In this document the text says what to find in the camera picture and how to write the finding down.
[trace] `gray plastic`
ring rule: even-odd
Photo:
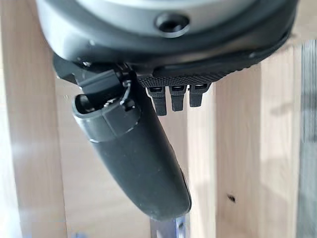
[[[175,153],[145,89],[133,86],[136,107],[119,101],[83,113],[77,96],[74,116],[108,170],[132,202],[159,221],[180,217],[191,197]]]

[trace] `wood grain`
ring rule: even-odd
[[[301,81],[295,51],[279,51],[216,85],[217,213],[252,237],[295,237]]]
[[[2,0],[0,10],[3,110],[8,117],[6,140],[10,140],[6,146],[12,152],[4,155],[1,170],[7,172],[2,176],[17,196],[8,207],[13,209],[9,213],[14,218],[8,227],[15,229],[14,224],[19,223],[20,235],[26,238],[65,238],[51,51],[26,1]]]

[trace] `screw hole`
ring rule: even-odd
[[[162,14],[156,20],[156,26],[165,37],[174,38],[184,35],[189,28],[189,19],[179,14]]]

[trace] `gray plastic housing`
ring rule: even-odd
[[[180,217],[191,197],[175,153],[145,89],[135,84],[135,108],[120,100],[87,113],[79,95],[73,114],[92,146],[132,202],[152,219]]]

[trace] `black plastic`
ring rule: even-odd
[[[75,118],[138,208],[159,221],[180,217],[191,208],[183,173],[145,89],[132,85],[135,108],[126,111],[118,100],[82,114],[80,95],[73,104]]]
[[[149,95],[153,98],[155,110],[158,116],[167,115],[165,87],[153,87],[148,90]]]

